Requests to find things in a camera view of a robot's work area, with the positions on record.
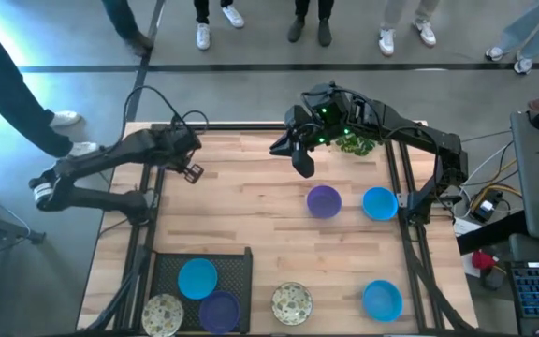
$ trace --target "purple bowl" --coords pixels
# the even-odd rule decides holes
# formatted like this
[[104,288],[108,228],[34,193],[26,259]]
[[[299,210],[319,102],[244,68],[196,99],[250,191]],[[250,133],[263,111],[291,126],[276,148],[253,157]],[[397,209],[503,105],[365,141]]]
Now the purple bowl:
[[239,322],[239,317],[239,300],[225,291],[212,292],[198,310],[201,325],[212,334],[231,332]]
[[316,186],[307,196],[307,207],[314,217],[328,219],[341,210],[341,195],[330,186]]

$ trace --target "white sneaker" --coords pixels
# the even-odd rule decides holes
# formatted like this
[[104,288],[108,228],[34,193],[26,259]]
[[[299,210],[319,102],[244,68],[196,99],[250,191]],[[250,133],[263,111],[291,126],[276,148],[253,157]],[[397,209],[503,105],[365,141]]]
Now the white sneaker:
[[53,120],[51,120],[49,126],[70,126],[78,123],[81,118],[82,117],[74,111],[59,111],[53,114]]
[[413,26],[417,28],[417,31],[419,31],[421,40],[426,44],[426,46],[431,48],[436,45],[436,35],[434,35],[434,31],[431,30],[430,22],[415,20],[413,21]]
[[197,25],[197,47],[202,51],[206,51],[211,45],[211,30],[206,23]]
[[380,51],[384,56],[392,56],[394,53],[394,29],[380,29]]
[[98,145],[93,142],[80,142],[72,145],[72,150],[67,154],[68,156],[81,156],[97,151]]
[[490,61],[501,61],[504,56],[504,51],[498,47],[492,47],[486,51],[486,57]]
[[517,74],[527,75],[532,71],[532,59],[521,59],[515,62],[513,69]]
[[228,7],[222,7],[222,10],[235,28],[244,27],[244,19],[234,6],[230,5]]

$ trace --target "green object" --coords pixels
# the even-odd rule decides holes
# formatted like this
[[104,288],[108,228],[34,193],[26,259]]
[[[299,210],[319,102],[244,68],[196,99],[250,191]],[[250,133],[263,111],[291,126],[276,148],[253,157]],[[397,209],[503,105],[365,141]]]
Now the green object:
[[355,154],[359,156],[367,155],[375,147],[375,141],[364,139],[354,134],[347,134],[339,139],[336,139],[336,145],[341,147],[343,152]]

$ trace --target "black shoe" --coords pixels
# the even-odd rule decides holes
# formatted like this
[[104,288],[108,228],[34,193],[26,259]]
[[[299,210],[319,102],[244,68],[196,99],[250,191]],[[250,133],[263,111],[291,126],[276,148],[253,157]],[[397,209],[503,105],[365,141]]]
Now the black shoe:
[[322,47],[329,46],[332,43],[332,33],[329,31],[328,19],[322,19],[317,29],[317,40]]
[[126,46],[138,57],[144,57],[151,52],[153,42],[141,32],[129,39],[125,39]]
[[300,35],[303,32],[303,27],[305,26],[305,21],[297,18],[288,29],[288,41],[294,43],[299,41]]

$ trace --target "red object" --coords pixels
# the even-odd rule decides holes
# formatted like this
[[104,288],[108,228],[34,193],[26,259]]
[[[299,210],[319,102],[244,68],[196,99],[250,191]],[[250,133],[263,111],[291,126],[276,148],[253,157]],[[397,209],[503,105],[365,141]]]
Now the red object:
[[481,271],[494,267],[496,265],[496,261],[494,261],[494,258],[492,256],[477,251],[473,253],[472,264],[474,267]]

